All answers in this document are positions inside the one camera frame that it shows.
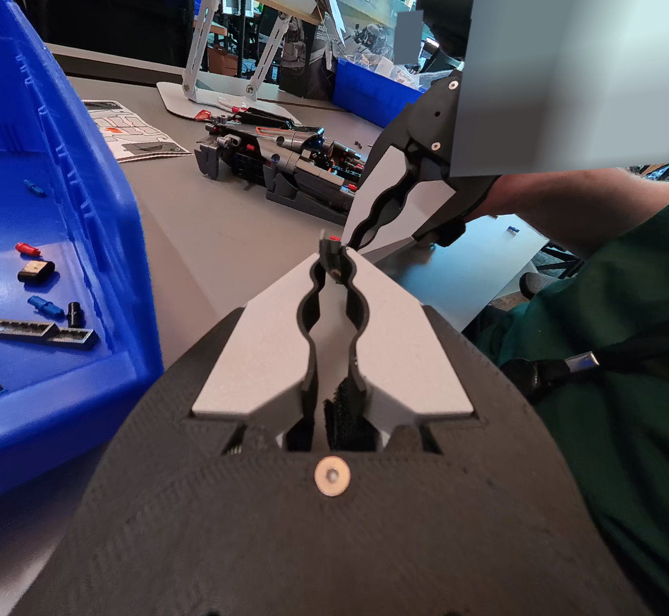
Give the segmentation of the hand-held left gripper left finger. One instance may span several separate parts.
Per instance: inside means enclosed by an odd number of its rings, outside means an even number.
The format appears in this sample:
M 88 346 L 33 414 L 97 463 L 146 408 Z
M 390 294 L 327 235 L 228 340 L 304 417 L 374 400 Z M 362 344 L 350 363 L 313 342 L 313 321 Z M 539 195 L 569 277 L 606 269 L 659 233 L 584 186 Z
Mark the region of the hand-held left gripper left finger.
M 318 393 L 310 331 L 321 317 L 321 264 L 314 253 L 248 301 L 191 413 L 196 419 L 263 427 L 298 450 L 298 427 L 313 432 Z

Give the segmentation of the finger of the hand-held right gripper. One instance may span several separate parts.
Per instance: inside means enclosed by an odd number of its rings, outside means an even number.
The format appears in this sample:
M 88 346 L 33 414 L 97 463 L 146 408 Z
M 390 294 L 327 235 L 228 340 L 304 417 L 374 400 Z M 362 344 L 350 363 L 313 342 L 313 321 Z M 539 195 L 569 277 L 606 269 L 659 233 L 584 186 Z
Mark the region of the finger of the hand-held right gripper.
M 390 146 L 356 192 L 341 236 L 342 244 L 358 251 L 369 241 L 380 211 L 406 175 L 404 153 Z
M 443 181 L 417 183 L 407 194 L 399 215 L 376 229 L 371 240 L 356 251 L 376 264 L 416 244 L 414 234 L 428 223 L 456 190 Z

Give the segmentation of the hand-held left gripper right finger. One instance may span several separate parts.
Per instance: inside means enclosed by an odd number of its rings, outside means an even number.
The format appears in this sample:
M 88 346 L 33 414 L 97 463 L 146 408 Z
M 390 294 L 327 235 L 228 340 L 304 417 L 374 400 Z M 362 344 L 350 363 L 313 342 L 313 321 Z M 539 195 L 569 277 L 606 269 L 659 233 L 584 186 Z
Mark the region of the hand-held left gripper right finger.
M 351 319 L 353 375 L 380 446 L 400 426 L 473 418 L 474 406 L 423 304 L 351 248 L 342 248 L 342 259 L 351 264 L 347 289 L 362 312 Z

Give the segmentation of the grey lego wing piece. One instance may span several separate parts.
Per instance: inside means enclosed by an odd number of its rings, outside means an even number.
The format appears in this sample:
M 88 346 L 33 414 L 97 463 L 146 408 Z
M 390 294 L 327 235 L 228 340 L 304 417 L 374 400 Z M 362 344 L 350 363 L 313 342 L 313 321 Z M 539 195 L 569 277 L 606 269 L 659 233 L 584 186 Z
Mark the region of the grey lego wing piece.
M 332 277 L 335 283 L 346 286 L 351 274 L 351 265 L 347 257 L 347 248 L 342 242 L 329 240 L 330 234 L 323 229 L 319 238 L 319 257 L 321 267 Z

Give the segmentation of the person's right forearm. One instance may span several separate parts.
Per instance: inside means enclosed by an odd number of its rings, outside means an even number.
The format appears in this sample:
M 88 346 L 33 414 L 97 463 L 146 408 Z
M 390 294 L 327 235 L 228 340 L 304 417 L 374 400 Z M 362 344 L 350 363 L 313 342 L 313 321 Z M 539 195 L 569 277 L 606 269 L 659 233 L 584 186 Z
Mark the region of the person's right forearm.
M 552 242 L 588 260 L 605 244 L 668 205 L 668 183 L 625 169 L 505 175 L 466 218 L 516 215 Z

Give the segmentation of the clear bags of lego parts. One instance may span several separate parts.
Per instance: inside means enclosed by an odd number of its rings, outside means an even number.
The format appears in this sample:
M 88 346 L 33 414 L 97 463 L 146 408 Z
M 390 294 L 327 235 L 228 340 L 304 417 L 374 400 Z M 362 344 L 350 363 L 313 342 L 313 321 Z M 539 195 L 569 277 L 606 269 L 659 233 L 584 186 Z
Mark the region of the clear bags of lego parts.
M 441 78 L 439 74 L 433 76 L 431 73 L 424 75 L 411 73 L 405 66 L 396 65 L 387 56 L 374 53 L 360 44 L 346 46 L 343 51 L 337 51 L 336 54 L 339 62 L 347 60 L 376 75 L 418 91 L 429 88 L 434 80 Z

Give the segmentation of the grey black lego spaceship model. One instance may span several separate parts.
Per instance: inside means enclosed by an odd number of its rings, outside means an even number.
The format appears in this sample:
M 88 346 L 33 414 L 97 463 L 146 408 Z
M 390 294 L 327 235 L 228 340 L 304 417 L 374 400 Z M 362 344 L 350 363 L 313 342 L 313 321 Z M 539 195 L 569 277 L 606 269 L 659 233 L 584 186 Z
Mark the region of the grey black lego spaceship model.
M 253 107 L 234 107 L 205 129 L 194 150 L 204 176 L 237 177 L 265 188 L 272 202 L 345 225 L 365 166 L 356 150 L 322 127 Z

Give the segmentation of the grey lego beam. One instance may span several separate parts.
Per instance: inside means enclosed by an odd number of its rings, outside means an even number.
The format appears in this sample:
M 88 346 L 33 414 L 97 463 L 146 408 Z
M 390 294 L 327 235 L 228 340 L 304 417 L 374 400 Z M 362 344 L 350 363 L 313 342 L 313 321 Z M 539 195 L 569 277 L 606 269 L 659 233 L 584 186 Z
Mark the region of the grey lego beam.
M 90 351 L 98 340 L 99 337 L 93 329 L 58 327 L 53 334 L 46 337 L 46 345 Z
M 54 322 L 1 319 L 1 339 L 43 343 L 58 333 Z

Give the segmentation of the black tan lego piece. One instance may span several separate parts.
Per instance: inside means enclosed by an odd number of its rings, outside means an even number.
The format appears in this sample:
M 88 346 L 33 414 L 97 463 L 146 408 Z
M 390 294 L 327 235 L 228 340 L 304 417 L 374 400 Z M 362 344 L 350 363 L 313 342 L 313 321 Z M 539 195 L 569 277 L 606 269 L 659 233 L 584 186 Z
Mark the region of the black tan lego piece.
M 55 263 L 50 260 L 31 260 L 17 274 L 20 283 L 38 286 L 55 273 Z

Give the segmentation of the lego sticker sheet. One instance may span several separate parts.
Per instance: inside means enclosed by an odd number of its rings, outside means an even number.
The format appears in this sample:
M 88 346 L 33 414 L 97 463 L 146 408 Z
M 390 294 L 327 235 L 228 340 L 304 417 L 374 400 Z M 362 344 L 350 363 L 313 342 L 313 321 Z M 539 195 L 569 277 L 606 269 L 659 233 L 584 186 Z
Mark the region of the lego sticker sheet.
M 83 103 L 119 163 L 192 155 L 117 101 L 85 99 Z

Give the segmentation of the blue storage bin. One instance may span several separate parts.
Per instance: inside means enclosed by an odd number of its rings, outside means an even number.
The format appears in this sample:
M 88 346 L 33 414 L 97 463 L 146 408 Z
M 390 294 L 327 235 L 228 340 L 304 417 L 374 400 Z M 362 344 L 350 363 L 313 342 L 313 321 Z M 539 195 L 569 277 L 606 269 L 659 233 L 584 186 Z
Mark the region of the blue storage bin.
M 425 93 L 425 89 L 413 89 L 345 59 L 337 61 L 334 86 L 334 105 L 381 128 Z

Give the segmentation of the silver book stand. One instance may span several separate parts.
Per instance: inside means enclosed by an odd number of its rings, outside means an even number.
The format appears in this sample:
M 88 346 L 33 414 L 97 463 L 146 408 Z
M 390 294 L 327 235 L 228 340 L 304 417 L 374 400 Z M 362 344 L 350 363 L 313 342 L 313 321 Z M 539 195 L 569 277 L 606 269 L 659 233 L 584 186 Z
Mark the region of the silver book stand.
M 257 107 L 269 113 L 289 116 L 289 112 L 276 104 L 258 100 L 258 92 L 271 66 L 276 51 L 286 34 L 291 18 L 299 18 L 318 26 L 328 15 L 322 12 L 315 0 L 255 0 L 265 7 L 275 9 L 278 17 L 270 32 L 268 42 L 257 68 L 249 81 L 242 80 L 232 92 L 217 92 L 197 85 L 201 63 L 207 49 L 207 39 L 212 28 L 213 17 L 220 0 L 202 0 L 195 21 L 191 47 L 183 71 L 182 94 L 176 94 L 176 86 L 167 83 L 157 85 L 164 106 L 175 115 L 195 119 L 201 111 L 209 111 L 213 116 L 230 113 L 234 107 Z

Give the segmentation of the blue plastic parts bin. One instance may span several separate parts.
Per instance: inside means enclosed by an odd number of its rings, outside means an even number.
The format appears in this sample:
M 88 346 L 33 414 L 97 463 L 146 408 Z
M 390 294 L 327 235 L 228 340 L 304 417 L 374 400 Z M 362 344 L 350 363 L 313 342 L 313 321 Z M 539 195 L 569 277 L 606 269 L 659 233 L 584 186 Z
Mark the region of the blue plastic parts bin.
M 20 283 L 31 260 L 54 262 L 55 273 Z M 2 494 L 107 442 L 163 374 L 163 359 L 130 185 L 21 8 L 1 0 L 1 319 L 68 327 L 29 305 L 32 295 L 64 314 L 79 302 L 99 340 L 81 351 L 1 339 Z

